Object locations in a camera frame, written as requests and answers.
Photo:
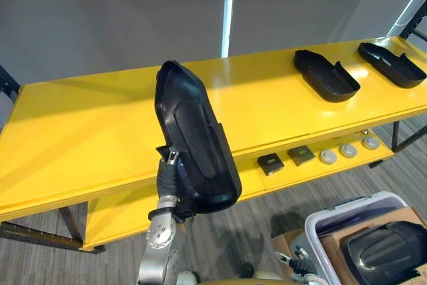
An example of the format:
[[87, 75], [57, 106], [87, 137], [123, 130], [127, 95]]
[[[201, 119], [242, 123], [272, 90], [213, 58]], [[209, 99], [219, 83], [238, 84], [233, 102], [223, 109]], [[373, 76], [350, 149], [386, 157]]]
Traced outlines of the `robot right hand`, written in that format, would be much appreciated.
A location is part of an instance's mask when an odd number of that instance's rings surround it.
[[305, 249], [296, 246], [294, 253], [296, 254], [296, 258], [287, 256], [281, 252], [275, 252], [275, 255], [281, 263], [288, 265], [297, 275], [306, 276], [308, 274], [317, 274], [316, 266], [310, 260]]

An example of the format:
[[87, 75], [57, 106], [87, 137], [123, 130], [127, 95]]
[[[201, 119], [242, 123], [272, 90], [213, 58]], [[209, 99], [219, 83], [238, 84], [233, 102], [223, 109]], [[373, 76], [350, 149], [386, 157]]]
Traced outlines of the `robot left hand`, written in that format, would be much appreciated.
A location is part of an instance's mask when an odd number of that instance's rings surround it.
[[159, 197], [158, 214], [170, 213], [179, 223], [197, 214], [195, 205], [190, 199], [189, 179], [181, 161], [179, 150], [175, 146], [157, 148], [162, 158], [157, 171], [156, 188]]

